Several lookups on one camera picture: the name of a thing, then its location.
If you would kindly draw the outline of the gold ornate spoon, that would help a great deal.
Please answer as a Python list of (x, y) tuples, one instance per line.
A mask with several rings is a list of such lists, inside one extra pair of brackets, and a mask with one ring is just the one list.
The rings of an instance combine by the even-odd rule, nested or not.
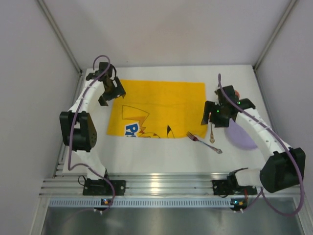
[(213, 133), (213, 124), (211, 122), (211, 115), (212, 113), (209, 113), (209, 123), (210, 123), (210, 142), (214, 143), (215, 142), (215, 138), (214, 138), (214, 133)]

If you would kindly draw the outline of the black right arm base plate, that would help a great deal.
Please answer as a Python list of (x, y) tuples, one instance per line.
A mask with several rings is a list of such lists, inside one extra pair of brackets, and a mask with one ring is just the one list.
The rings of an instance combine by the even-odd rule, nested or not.
[(234, 186), (228, 180), (212, 180), (213, 193), (216, 196), (257, 195), (257, 189), (252, 186)]

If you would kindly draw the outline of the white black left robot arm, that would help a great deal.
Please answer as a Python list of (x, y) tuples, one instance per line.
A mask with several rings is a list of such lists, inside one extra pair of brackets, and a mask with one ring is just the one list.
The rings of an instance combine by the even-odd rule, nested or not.
[(108, 106), (109, 101), (125, 95), (116, 68), (110, 62), (100, 62), (98, 69), (87, 74), (77, 100), (59, 115), (63, 143), (68, 146), (69, 171), (83, 166), (88, 179), (106, 178), (107, 169), (94, 150), (97, 131), (91, 114), (97, 106)]

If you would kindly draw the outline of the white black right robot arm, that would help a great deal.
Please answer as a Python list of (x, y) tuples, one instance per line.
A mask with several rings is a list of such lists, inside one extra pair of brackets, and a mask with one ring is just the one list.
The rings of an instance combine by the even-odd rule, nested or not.
[(215, 90), (216, 102), (206, 101), (201, 123), (228, 128), (233, 121), (254, 141), (265, 164), (261, 168), (243, 168), (229, 174), (238, 187), (263, 187), (274, 193), (299, 185), (304, 178), (305, 153), (281, 140), (261, 118), (256, 106), (248, 99), (238, 99), (233, 86)]

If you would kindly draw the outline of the pink plastic cup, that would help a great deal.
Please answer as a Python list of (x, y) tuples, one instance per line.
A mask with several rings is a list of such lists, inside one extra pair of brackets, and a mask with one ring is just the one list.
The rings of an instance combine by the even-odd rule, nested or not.
[(234, 91), (235, 92), (235, 95), (237, 96), (237, 98), (239, 99), (240, 98), (240, 94), (237, 90)]

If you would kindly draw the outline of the lavender plastic plate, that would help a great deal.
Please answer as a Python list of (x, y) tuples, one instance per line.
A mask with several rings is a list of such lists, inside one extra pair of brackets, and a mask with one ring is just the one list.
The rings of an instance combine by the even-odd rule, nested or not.
[(256, 143), (248, 133), (232, 119), (229, 121), (229, 126), (225, 129), (225, 135), (230, 143), (237, 148), (244, 150), (257, 148)]

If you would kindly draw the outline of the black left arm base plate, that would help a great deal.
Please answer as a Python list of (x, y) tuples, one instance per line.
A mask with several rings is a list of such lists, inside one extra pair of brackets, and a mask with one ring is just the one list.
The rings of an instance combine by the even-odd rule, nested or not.
[[(126, 190), (125, 180), (110, 180), (112, 184), (115, 195), (123, 196)], [(87, 179), (84, 183), (83, 188), (84, 196), (112, 196), (113, 190), (111, 186), (104, 180), (91, 180)]]

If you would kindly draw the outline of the iridescent rainbow fork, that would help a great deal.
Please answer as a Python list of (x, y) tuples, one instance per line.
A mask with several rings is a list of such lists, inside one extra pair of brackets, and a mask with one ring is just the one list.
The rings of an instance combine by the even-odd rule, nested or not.
[(216, 153), (218, 154), (222, 154), (222, 150), (221, 149), (218, 149), (218, 148), (215, 148), (207, 143), (205, 143), (204, 141), (201, 141), (200, 139), (198, 139), (195, 135), (193, 135), (192, 133), (190, 132), (187, 132), (186, 133), (187, 137), (189, 139), (191, 139), (192, 141), (195, 141), (195, 142), (200, 142), (202, 144), (204, 144), (205, 146), (209, 147), (210, 149), (212, 149), (213, 151), (215, 151)]

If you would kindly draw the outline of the yellow Pikachu placemat cloth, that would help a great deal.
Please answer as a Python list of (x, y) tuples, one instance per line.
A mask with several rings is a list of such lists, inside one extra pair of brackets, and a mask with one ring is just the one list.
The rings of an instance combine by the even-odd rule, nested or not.
[(126, 95), (113, 101), (107, 135), (151, 139), (205, 138), (204, 83), (121, 81)]

